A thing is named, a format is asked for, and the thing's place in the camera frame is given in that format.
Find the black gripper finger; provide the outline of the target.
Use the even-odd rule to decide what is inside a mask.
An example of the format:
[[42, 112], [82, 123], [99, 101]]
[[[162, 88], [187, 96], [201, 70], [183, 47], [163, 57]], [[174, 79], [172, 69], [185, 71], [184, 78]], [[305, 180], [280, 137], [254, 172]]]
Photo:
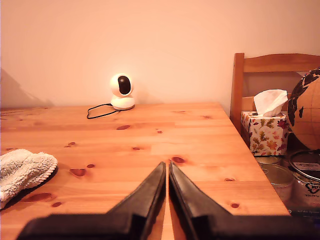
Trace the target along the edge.
[[228, 240], [219, 220], [231, 215], [201, 191], [174, 163], [169, 164], [169, 196], [188, 240]]
[[162, 161], [145, 180], [107, 215], [124, 224], [111, 240], [146, 240], [156, 222], [166, 194], [166, 164]]

